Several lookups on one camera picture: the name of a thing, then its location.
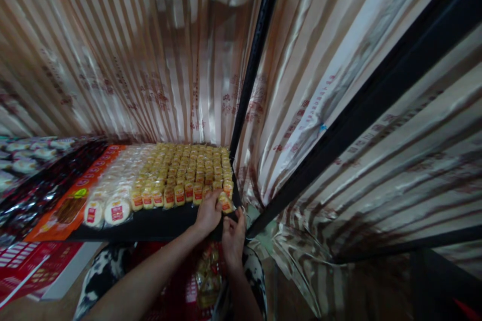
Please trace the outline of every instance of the right hand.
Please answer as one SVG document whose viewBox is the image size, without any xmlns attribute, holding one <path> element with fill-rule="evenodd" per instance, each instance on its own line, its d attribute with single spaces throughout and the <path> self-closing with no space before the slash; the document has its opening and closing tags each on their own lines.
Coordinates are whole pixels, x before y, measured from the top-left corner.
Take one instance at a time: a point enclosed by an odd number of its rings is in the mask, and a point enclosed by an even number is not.
<svg viewBox="0 0 482 321">
<path fill-rule="evenodd" d="M 229 273 L 243 271 L 243 248 L 245 245 L 246 223 L 241 207 L 236 210 L 238 221 L 228 216 L 222 223 L 222 250 Z"/>
</svg>

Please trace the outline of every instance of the striped curtain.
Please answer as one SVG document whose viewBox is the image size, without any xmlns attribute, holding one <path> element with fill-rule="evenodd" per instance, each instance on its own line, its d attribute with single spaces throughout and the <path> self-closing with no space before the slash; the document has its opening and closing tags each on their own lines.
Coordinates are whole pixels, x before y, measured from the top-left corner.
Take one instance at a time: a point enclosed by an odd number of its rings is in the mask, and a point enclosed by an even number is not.
<svg viewBox="0 0 482 321">
<path fill-rule="evenodd" d="M 0 133 L 229 144 L 258 8 L 0 0 Z"/>
<path fill-rule="evenodd" d="M 430 1 L 277 1 L 234 164 L 245 203 L 263 210 Z M 259 5 L 0 0 L 0 133 L 228 145 Z M 476 224 L 480 32 L 294 200 L 270 246 L 253 241 L 316 316 L 365 308 L 351 289 L 376 294 L 376 309 L 409 309 L 408 291 L 385 292 L 404 289 L 406 258 L 381 277 L 378 264 L 332 266 L 330 255 Z"/>
</svg>

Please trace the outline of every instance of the red label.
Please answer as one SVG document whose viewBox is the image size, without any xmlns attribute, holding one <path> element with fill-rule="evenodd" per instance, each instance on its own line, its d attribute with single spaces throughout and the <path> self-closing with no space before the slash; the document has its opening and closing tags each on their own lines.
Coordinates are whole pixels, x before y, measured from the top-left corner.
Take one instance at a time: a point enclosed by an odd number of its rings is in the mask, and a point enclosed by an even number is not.
<svg viewBox="0 0 482 321">
<path fill-rule="evenodd" d="M 113 221 L 122 219 L 122 206 L 112 207 L 111 212 Z"/>
<path fill-rule="evenodd" d="M 94 223 L 95 219 L 95 208 L 89 208 L 87 213 L 87 223 Z"/>
</svg>

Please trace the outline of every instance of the food display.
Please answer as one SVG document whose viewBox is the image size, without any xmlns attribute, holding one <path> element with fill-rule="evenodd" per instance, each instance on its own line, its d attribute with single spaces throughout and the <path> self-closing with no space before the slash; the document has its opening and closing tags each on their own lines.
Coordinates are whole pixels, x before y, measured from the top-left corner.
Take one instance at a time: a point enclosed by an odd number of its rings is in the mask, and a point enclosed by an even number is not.
<svg viewBox="0 0 482 321">
<path fill-rule="evenodd" d="M 89 136 L 0 138 L 0 245 L 22 240 L 106 147 Z"/>
<path fill-rule="evenodd" d="M 66 239 L 81 223 L 98 230 L 116 226 L 141 210 L 195 207 L 213 189 L 223 190 L 223 211 L 234 210 L 225 147 L 158 143 L 109 149 L 115 157 L 94 163 L 98 167 L 79 179 L 29 241 Z"/>
</svg>

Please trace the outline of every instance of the black metal pole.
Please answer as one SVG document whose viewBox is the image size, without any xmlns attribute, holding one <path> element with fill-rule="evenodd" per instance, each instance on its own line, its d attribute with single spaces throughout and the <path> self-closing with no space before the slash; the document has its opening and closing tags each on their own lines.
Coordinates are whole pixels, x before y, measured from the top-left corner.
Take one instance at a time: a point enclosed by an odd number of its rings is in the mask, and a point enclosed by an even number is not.
<svg viewBox="0 0 482 321">
<path fill-rule="evenodd" d="M 441 233 L 436 236 L 420 238 L 414 241 L 380 247 L 373 250 L 354 251 L 335 256 L 330 262 L 336 264 L 360 262 L 368 259 L 389 257 L 402 253 L 413 252 L 423 248 L 443 247 L 452 244 L 476 241 L 479 239 L 482 239 L 482 225 Z"/>
<path fill-rule="evenodd" d="M 260 233 L 450 49 L 482 21 L 481 0 L 432 0 L 281 187 L 246 237 Z"/>
<path fill-rule="evenodd" d="M 258 67 L 261 61 L 261 55 L 263 54 L 263 48 L 265 46 L 266 37 L 270 27 L 271 16 L 276 5 L 276 0 L 261 0 L 261 6 L 258 13 L 258 19 L 256 20 L 256 29 L 253 36 L 253 43 L 251 44 L 251 52 L 248 60 L 248 67 L 246 69 L 245 79 L 243 82 L 243 89 L 241 90 L 241 97 L 239 100 L 239 106 L 236 113 L 236 121 L 234 122 L 234 130 L 231 137 L 230 157 L 231 165 L 236 155 L 237 146 L 239 144 L 239 138 L 243 131 L 243 125 L 246 118 L 246 111 L 251 98 L 251 92 L 253 91 L 253 85 L 256 80 Z"/>
</svg>

